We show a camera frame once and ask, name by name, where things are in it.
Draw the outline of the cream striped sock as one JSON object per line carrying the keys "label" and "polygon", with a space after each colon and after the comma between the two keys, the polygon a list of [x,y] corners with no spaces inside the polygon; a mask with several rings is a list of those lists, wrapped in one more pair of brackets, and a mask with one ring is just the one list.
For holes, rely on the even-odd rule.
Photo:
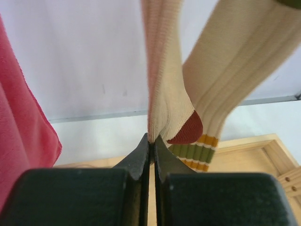
{"label": "cream striped sock", "polygon": [[206,172],[228,115],[300,45],[298,0],[221,0],[183,65],[193,112],[170,150]]}
{"label": "cream striped sock", "polygon": [[203,131],[184,86],[179,43],[180,0],[143,0],[149,90],[148,141],[190,144]]}

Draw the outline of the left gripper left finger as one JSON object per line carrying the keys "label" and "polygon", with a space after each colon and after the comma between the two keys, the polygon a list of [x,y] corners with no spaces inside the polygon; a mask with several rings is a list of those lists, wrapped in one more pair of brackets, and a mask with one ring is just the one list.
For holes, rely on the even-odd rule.
{"label": "left gripper left finger", "polygon": [[147,136],[112,168],[24,172],[0,214],[3,226],[145,226],[150,154]]}

